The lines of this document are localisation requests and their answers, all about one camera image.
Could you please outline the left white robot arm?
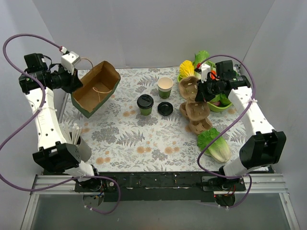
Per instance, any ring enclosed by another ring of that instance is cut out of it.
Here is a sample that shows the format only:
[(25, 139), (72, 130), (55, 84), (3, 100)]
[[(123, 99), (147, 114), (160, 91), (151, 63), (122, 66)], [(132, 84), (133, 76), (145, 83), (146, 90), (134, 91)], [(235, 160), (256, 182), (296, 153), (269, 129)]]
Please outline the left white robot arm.
[(70, 141), (70, 134), (61, 131), (54, 108), (54, 89), (72, 93), (83, 86), (75, 68), (80, 56), (67, 51), (54, 72), (51, 71), (53, 66), (46, 64), (43, 54), (25, 55), (24, 59), (27, 68), (19, 77), (19, 84), (32, 112), (38, 114), (35, 117), (38, 151), (33, 153), (34, 161), (49, 173), (76, 177), (84, 189), (101, 190), (102, 180), (97, 177), (97, 169), (82, 160), (77, 145)]

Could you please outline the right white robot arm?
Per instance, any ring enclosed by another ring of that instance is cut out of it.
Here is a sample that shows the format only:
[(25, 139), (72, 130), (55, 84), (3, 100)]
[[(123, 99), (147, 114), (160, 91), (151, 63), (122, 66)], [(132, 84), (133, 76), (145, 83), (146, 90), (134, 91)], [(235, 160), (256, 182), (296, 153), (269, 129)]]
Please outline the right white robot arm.
[(236, 121), (242, 121), (246, 130), (246, 143), (239, 156), (231, 163), (222, 166), (214, 177), (202, 183), (204, 187), (218, 186), (230, 189), (239, 183), (250, 171), (279, 162), (286, 135), (276, 131), (262, 113), (255, 100), (255, 90), (251, 78), (238, 75), (231, 60), (216, 65), (216, 75), (211, 74), (210, 66), (204, 62), (197, 64), (195, 71), (201, 75), (197, 82), (195, 100), (210, 101), (218, 94), (225, 94), (240, 114)]

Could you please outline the green brown paper bag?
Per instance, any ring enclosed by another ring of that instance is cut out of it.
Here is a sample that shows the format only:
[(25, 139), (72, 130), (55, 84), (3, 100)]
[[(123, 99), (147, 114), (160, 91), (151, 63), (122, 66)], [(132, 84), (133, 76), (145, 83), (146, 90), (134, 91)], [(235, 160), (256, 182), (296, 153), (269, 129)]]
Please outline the green brown paper bag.
[(71, 94), (71, 102), (90, 118), (115, 92), (120, 80), (113, 65), (102, 61), (81, 78), (83, 86)]

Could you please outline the green paper coffee cup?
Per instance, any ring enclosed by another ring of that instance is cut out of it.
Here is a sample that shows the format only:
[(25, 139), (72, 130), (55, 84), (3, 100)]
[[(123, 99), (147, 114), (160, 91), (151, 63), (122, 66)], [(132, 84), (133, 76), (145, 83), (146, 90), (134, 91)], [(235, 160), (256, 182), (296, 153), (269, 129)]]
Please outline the green paper coffee cup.
[(143, 94), (137, 99), (137, 106), (140, 109), (140, 113), (144, 116), (151, 114), (153, 104), (154, 100), (148, 94)]

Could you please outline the brown pulp cup carrier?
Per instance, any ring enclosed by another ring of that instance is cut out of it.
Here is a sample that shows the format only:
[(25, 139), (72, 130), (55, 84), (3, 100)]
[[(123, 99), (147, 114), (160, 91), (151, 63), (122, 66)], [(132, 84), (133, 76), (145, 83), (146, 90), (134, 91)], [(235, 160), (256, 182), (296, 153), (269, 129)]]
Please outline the brown pulp cup carrier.
[(201, 121), (210, 114), (210, 109), (203, 99), (200, 102), (195, 101), (198, 91), (197, 81), (196, 77), (191, 76), (182, 79), (178, 85), (180, 95), (186, 100), (185, 109), (191, 121)]

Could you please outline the grey straw holder cup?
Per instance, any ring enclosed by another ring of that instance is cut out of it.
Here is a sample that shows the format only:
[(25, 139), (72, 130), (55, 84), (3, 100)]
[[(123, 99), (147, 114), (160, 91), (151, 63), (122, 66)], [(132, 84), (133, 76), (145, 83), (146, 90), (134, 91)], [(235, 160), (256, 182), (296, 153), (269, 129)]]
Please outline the grey straw holder cup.
[(79, 137), (76, 146), (79, 150), (81, 160), (87, 162), (92, 155), (92, 149), (88, 146), (88, 144), (81, 136)]

